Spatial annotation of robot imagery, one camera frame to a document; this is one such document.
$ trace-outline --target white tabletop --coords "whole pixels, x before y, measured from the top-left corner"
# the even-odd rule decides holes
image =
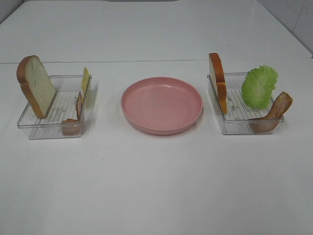
[[[310,58],[256,0],[27,1],[0,25],[0,63]]]
[[[16,126],[26,104],[17,65],[0,65],[0,234],[311,235],[312,61],[222,61],[225,72],[278,71],[274,95],[294,102],[275,134],[221,134],[204,61],[52,63],[50,75],[89,69],[93,123],[80,138],[30,141]],[[151,76],[198,89],[204,111],[192,128],[156,136],[129,125],[121,95]]]

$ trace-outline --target clear plastic container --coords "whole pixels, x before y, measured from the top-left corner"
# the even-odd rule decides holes
[[[17,126],[22,129],[30,140],[54,139],[81,136],[90,123],[94,106],[94,95],[89,84],[85,94],[82,111],[76,123],[62,124],[68,118],[77,119],[76,101],[79,92],[83,94],[82,75],[50,76],[50,81],[57,90],[46,118],[37,118],[27,103]]]
[[[245,105],[241,96],[241,85],[247,73],[225,73],[225,83],[227,89],[227,114],[222,113],[217,95],[208,75],[208,92],[217,116],[221,132],[225,135],[238,134],[270,134],[274,133],[279,124],[284,120],[253,120],[268,114],[274,100],[270,99],[270,105],[264,110],[254,110]]]

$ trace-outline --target pink plastic plate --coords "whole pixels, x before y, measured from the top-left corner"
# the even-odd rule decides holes
[[[122,110],[128,122],[144,132],[170,135],[191,127],[202,112],[199,92],[170,77],[146,78],[123,93]]]

